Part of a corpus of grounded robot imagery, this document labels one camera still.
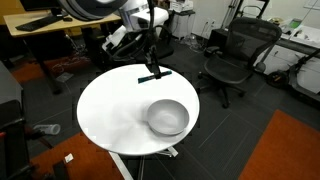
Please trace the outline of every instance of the chair base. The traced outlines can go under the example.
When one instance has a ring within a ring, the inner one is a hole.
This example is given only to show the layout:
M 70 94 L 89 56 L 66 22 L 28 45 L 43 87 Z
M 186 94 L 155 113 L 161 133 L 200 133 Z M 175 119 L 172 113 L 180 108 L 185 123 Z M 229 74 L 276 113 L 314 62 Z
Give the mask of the chair base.
M 229 97 L 228 97 L 228 93 L 227 93 L 227 88 L 231 88 L 231 89 L 234 89 L 234 90 L 237 90 L 239 91 L 239 97 L 244 97 L 245 94 L 246 94 L 246 91 L 237 87 L 237 86 L 233 86 L 233 85 L 229 85 L 229 84 L 225 84 L 223 82 L 220 82 L 220 81 L 217 81 L 216 79 L 213 79 L 209 74 L 206 74 L 206 73 L 203 73 L 203 72 L 199 72 L 198 74 L 198 78 L 199 79 L 202 79 L 202 78 L 206 78 L 206 79 L 209 79 L 209 80 L 212 80 L 214 82 L 216 82 L 218 84 L 218 90 L 222 90 L 222 93 L 223 93 L 223 96 L 224 96 L 224 102 L 222 103 L 222 107 L 223 108 L 229 108 L 231 102 L 229 101 Z M 197 88 L 197 93 L 200 94 L 201 91 L 203 91 L 204 89 L 207 89 L 209 87 L 212 87 L 212 85 L 210 86 L 203 86 L 203 87 L 198 87 Z

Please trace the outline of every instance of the gray carpet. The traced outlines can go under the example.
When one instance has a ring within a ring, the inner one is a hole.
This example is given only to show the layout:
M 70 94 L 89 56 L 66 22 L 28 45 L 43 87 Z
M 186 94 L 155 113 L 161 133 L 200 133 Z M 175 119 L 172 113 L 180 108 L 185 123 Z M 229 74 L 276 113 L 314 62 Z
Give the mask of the gray carpet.
M 206 58 L 186 45 L 176 42 L 172 45 L 174 55 L 161 62 L 184 72 L 197 87 L 197 72 L 203 71 Z M 51 94 L 45 79 L 22 84 L 27 122 L 30 125 L 61 124 L 59 135 L 46 137 L 53 145 L 80 132 L 76 118 L 77 100 L 100 73 L 94 65 L 78 70 L 66 83 L 60 83 L 64 91 L 60 95 Z M 285 90 L 270 87 L 262 76 L 255 74 L 243 86 L 248 90 L 243 98 L 228 91 L 229 109 L 222 108 L 220 92 L 212 89 L 201 93 L 198 123 L 185 140 L 175 146 L 179 155 L 175 158 L 158 154 L 148 156 L 144 179 L 237 179 L 276 109 L 320 130 L 319 110 L 300 102 Z M 45 150 L 42 144 L 29 142 L 31 157 Z M 136 177 L 139 157 L 121 157 Z

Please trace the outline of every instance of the monitor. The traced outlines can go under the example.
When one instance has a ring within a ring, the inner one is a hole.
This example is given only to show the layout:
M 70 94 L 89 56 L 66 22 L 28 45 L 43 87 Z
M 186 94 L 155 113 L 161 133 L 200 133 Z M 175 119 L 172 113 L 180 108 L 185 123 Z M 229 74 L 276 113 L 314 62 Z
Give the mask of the monitor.
M 57 0 L 20 0 L 25 11 L 51 10 L 53 15 L 61 14 Z

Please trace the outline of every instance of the white round table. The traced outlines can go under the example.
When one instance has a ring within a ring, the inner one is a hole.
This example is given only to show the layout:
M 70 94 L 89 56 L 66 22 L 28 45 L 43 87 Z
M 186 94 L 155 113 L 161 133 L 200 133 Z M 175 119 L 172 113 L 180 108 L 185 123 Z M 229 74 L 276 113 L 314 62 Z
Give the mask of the white round table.
M 141 156 L 165 150 L 187 136 L 199 115 L 199 98 L 193 86 L 174 71 L 138 84 L 138 78 L 150 75 L 145 65 L 128 65 L 102 74 L 87 86 L 77 115 L 82 131 L 93 143 L 117 154 Z M 149 127 L 147 108 L 160 99 L 176 100 L 188 110 L 190 121 L 182 133 L 166 136 Z

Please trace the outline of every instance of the silver bowl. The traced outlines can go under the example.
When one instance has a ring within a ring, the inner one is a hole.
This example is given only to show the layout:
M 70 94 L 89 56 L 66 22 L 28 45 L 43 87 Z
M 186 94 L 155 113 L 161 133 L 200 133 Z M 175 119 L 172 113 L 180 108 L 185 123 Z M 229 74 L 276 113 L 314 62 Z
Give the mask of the silver bowl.
M 159 100 L 150 105 L 147 121 L 152 130 L 165 135 L 181 133 L 189 123 L 189 113 L 179 102 Z

